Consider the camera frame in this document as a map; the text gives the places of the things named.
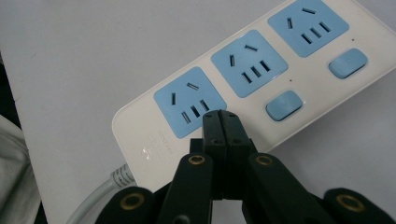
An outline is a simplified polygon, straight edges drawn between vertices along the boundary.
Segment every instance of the cable strain relief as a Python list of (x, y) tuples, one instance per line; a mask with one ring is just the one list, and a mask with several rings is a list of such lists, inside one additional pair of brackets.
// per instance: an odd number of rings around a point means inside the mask
[(122, 189), (134, 182), (134, 176), (127, 164), (122, 165), (119, 169), (111, 173), (111, 182), (113, 186)]

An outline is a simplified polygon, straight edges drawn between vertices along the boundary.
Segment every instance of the brass ring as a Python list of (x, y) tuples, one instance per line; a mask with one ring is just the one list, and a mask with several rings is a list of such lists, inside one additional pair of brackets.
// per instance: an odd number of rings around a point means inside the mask
[(256, 162), (261, 165), (272, 165), (274, 161), (267, 156), (258, 156)]
[[(127, 201), (129, 199), (131, 199), (131, 198), (136, 198), (137, 202), (133, 203), (133, 204), (127, 203)], [(123, 197), (121, 199), (120, 207), (123, 210), (128, 210), (128, 211), (129, 210), (134, 210), (134, 209), (140, 207), (143, 204), (144, 201), (145, 201), (145, 196), (143, 196), (142, 193), (140, 193), (140, 192), (138, 192), (138, 193), (130, 193), (128, 195), (125, 195), (125, 197)]]
[[(337, 202), (341, 205), (343, 205), (343, 207), (345, 207), (347, 210), (352, 211), (352, 212), (357, 212), (357, 213), (361, 213), (364, 212), (364, 210), (366, 210), (366, 207), (364, 206), (364, 204), (357, 198), (347, 195), (347, 194), (340, 194), (337, 195), (337, 197), (335, 198), (337, 200)], [(354, 205), (350, 205), (348, 203), (346, 203), (345, 199), (350, 200), (352, 202), (354, 202)]]
[(192, 165), (201, 165), (205, 162), (205, 157), (203, 156), (191, 156), (189, 157), (189, 162)]

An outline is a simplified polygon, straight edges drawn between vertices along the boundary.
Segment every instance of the power switch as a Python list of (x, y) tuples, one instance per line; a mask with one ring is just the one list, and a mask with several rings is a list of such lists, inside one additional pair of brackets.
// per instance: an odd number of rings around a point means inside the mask
[(338, 78), (346, 78), (366, 65), (368, 59), (358, 49), (350, 49), (329, 64), (329, 69)]
[(266, 107), (268, 115), (275, 121), (281, 121), (300, 109), (303, 101), (294, 91), (285, 91), (271, 101)]

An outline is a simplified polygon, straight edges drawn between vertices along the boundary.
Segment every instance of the white power strip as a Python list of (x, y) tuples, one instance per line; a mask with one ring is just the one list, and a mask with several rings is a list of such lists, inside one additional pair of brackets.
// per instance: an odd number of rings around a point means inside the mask
[(353, 0), (288, 1), (124, 108), (113, 132), (139, 186), (172, 180), (202, 115), (227, 109), (269, 151), (396, 67), (396, 34)]

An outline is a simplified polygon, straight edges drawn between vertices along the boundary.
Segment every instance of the white plastic casing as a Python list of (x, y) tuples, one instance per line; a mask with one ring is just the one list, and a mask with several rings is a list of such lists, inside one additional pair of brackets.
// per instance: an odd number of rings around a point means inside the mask
[[(227, 110), (238, 115), (261, 152), (279, 145), (396, 67), (396, 34), (356, 1), (323, 2), (349, 24), (349, 30), (312, 55), (299, 57), (268, 24), (271, 16), (293, 3), (287, 1), (123, 107), (113, 119), (113, 132), (137, 184), (154, 191), (170, 182), (180, 158), (189, 153), (190, 139), (202, 137), (199, 128), (177, 138), (153, 97), (157, 90), (195, 66), (205, 72)], [(211, 62), (211, 56), (253, 29), (283, 57), (289, 69), (248, 97), (240, 98)], [(333, 75), (329, 63), (354, 48), (367, 56), (368, 63), (346, 79)], [(265, 106), (285, 91), (296, 92), (304, 104), (288, 118), (274, 121)]]

